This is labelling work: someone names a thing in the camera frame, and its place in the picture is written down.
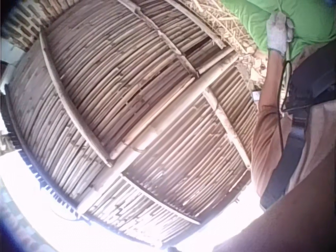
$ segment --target bamboo beam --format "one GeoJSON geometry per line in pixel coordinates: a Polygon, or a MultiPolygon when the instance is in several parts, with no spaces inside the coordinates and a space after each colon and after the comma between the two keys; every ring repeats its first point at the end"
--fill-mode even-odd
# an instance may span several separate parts
{"type": "Polygon", "coordinates": [[[141,12],[140,7],[130,0],[118,0],[119,3],[124,5],[127,9],[133,12],[140,20],[144,21],[151,29],[156,31],[158,36],[166,43],[169,49],[181,62],[182,66],[191,74],[193,77],[198,78],[200,75],[197,70],[191,65],[189,60],[184,56],[184,54],[177,48],[177,46],[167,37],[167,35],[160,30],[160,28],[153,22],[149,17],[141,12]]]}
{"type": "Polygon", "coordinates": [[[46,37],[44,33],[40,32],[40,43],[42,48],[42,53],[44,57],[44,61],[46,63],[50,78],[52,80],[52,84],[55,87],[57,95],[62,102],[66,113],[69,118],[80,132],[80,134],[85,138],[85,140],[89,143],[90,147],[96,152],[96,154],[104,161],[104,163],[108,167],[112,167],[112,160],[109,157],[109,154],[106,152],[98,138],[94,135],[88,125],[84,122],[83,118],[79,114],[77,108],[71,101],[68,96],[56,70],[56,67],[53,63],[51,54],[49,52],[48,44],[46,41],[46,37]]]}
{"type": "Polygon", "coordinates": [[[164,243],[161,247],[162,250],[167,249],[168,247],[175,246],[176,244],[180,243],[181,241],[187,239],[191,235],[195,234],[197,231],[201,230],[205,225],[207,225],[210,221],[212,221],[215,217],[217,217],[223,210],[233,203],[238,196],[240,195],[242,189],[250,183],[251,173],[245,172],[243,176],[238,179],[236,186],[228,192],[226,195],[222,197],[222,200],[209,211],[209,214],[202,218],[202,224],[199,226],[193,225],[192,227],[188,228],[186,231],[182,232],[181,234],[175,236],[173,239],[169,240],[167,243],[164,243]]]}
{"type": "MultiPolygon", "coordinates": [[[[13,111],[13,107],[12,107],[12,101],[11,101],[11,97],[9,95],[9,89],[8,89],[8,85],[5,85],[5,90],[6,90],[6,95],[3,96],[1,94],[1,98],[0,100],[4,97],[4,102],[5,102],[5,106],[6,106],[6,110],[8,112],[8,116],[11,122],[11,125],[13,126],[13,130],[14,133],[20,143],[20,148],[22,148],[22,151],[24,152],[24,154],[27,156],[27,158],[29,159],[31,165],[33,166],[34,171],[38,172],[38,175],[41,176],[41,178],[47,183],[48,186],[50,186],[52,188],[52,190],[55,191],[55,193],[58,195],[58,197],[63,201],[66,202],[67,205],[71,206],[73,209],[77,208],[78,203],[75,202],[72,198],[70,198],[60,187],[59,185],[50,177],[50,175],[48,174],[48,172],[46,172],[41,166],[40,163],[38,161],[36,161],[34,155],[32,154],[27,142],[25,141],[21,129],[19,127],[19,124],[16,120],[14,111],[13,111]]],[[[86,215],[80,215],[81,217],[83,217],[85,220],[87,221],[93,221],[98,223],[99,225],[101,225],[103,228],[107,229],[110,232],[113,232],[114,234],[117,234],[119,236],[122,236],[124,238],[126,238],[127,240],[130,240],[132,242],[136,241],[138,243],[142,243],[145,245],[150,246],[150,244],[142,241],[142,240],[138,240],[132,236],[129,236],[127,234],[124,234],[123,232],[119,232],[116,228],[109,226],[108,224],[106,224],[105,222],[103,222],[102,220],[100,220],[99,218],[91,215],[91,214],[86,214],[86,215]]]]}
{"type": "Polygon", "coordinates": [[[175,2],[174,0],[165,0],[165,1],[170,5],[174,6],[188,18],[190,18],[190,20],[193,21],[196,25],[198,25],[202,31],[208,34],[208,36],[220,47],[220,49],[223,49],[225,47],[224,42],[214,32],[212,32],[210,28],[207,27],[195,14],[193,14],[188,9],[183,7],[180,3],[175,2]]]}
{"type": "MultiPolygon", "coordinates": [[[[220,60],[224,59],[228,54],[233,52],[232,47],[226,47],[224,50],[220,51],[213,59],[207,61],[202,65],[198,72],[203,74],[205,71],[209,70],[212,66],[217,64],[220,60]]],[[[131,142],[177,97],[180,95],[191,83],[195,81],[193,77],[187,81],[182,87],[176,87],[171,90],[164,98],[162,98],[154,108],[152,108],[143,118],[132,128],[132,130],[123,138],[123,140],[118,143],[118,145],[112,150],[110,156],[115,160],[131,142]]]]}
{"type": "Polygon", "coordinates": [[[79,203],[77,211],[85,213],[108,190],[128,166],[176,120],[192,102],[202,94],[220,75],[238,59],[236,53],[230,54],[203,74],[193,85],[189,86],[174,102],[172,102],[153,122],[141,132],[131,145],[117,158],[113,169],[104,169],[93,181],[92,187],[79,203]]]}
{"type": "Polygon", "coordinates": [[[248,157],[246,150],[241,143],[241,140],[239,139],[235,129],[233,128],[232,124],[230,123],[229,118],[227,117],[227,114],[225,113],[222,106],[219,104],[215,94],[212,92],[211,88],[206,88],[204,92],[202,93],[207,102],[210,104],[211,108],[214,110],[216,116],[218,117],[220,123],[223,125],[227,137],[229,138],[230,142],[233,143],[233,145],[236,147],[239,155],[241,156],[246,168],[250,169],[251,167],[251,161],[248,157]]]}
{"type": "Polygon", "coordinates": [[[191,218],[189,216],[187,216],[186,214],[180,212],[179,210],[175,209],[174,207],[165,204],[163,202],[161,202],[159,199],[156,198],[156,196],[154,194],[152,194],[151,192],[149,192],[147,189],[145,189],[143,186],[137,184],[136,182],[134,182],[131,178],[126,177],[125,175],[121,175],[121,177],[131,186],[133,186],[134,188],[136,188],[138,191],[140,191],[143,195],[145,195],[147,198],[149,198],[150,200],[152,200],[154,203],[160,205],[162,208],[166,209],[167,211],[177,215],[178,217],[191,222],[193,224],[196,225],[200,225],[201,223],[194,218],[191,218]]]}

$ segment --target harness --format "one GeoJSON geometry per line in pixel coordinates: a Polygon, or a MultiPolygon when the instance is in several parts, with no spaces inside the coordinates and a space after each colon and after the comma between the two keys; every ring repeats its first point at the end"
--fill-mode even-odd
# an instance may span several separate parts
{"type": "Polygon", "coordinates": [[[292,115],[292,128],[280,161],[261,197],[260,204],[264,209],[285,195],[305,146],[310,108],[336,99],[335,83],[336,40],[308,57],[289,81],[289,95],[283,102],[282,111],[292,115]]]}

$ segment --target green tarp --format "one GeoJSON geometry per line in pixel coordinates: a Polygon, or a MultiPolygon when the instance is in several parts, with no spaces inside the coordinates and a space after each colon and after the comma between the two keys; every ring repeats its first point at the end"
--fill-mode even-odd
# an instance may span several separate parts
{"type": "Polygon", "coordinates": [[[335,6],[323,0],[221,0],[236,15],[262,51],[267,51],[266,21],[272,12],[281,10],[294,23],[291,58],[305,46],[336,39],[335,6]]]}

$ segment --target sunlight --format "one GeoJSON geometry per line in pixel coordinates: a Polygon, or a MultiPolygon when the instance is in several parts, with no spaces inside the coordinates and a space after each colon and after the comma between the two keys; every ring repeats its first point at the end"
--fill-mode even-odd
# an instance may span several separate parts
{"type": "MultiPolygon", "coordinates": [[[[0,157],[0,175],[22,214],[56,250],[66,251],[139,251],[157,249],[141,245],[104,229],[96,223],[65,220],[51,210],[50,196],[39,189],[39,183],[17,152],[0,157]]],[[[200,232],[178,244],[182,252],[206,252],[238,234],[263,212],[260,198],[249,185],[238,198],[200,232]]]]}

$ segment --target black wire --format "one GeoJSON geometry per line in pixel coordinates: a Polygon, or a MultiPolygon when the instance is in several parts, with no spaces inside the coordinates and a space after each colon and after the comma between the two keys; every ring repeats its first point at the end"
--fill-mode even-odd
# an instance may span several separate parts
{"type": "Polygon", "coordinates": [[[284,109],[284,105],[285,105],[285,103],[287,101],[287,95],[288,95],[288,91],[289,91],[289,83],[290,83],[290,78],[291,78],[291,74],[292,74],[292,63],[290,61],[286,61],[285,64],[286,65],[289,64],[290,70],[289,70],[289,78],[288,78],[288,83],[287,83],[287,87],[286,87],[285,98],[284,98],[284,101],[283,101],[283,103],[281,105],[281,111],[282,112],[287,111],[286,109],[284,109]]]}
{"type": "Polygon", "coordinates": [[[284,63],[283,63],[283,69],[282,69],[282,73],[281,73],[281,79],[280,79],[280,84],[279,84],[279,88],[278,88],[278,97],[277,97],[277,111],[278,111],[278,128],[279,128],[279,135],[280,135],[280,146],[281,146],[281,152],[283,152],[284,150],[284,139],[282,137],[282,128],[281,128],[281,114],[280,114],[280,95],[281,95],[281,87],[282,87],[282,81],[284,79],[284,74],[285,74],[285,71],[286,71],[286,66],[287,64],[290,65],[290,75],[291,75],[291,72],[292,72],[292,64],[289,60],[286,60],[284,63]]]}

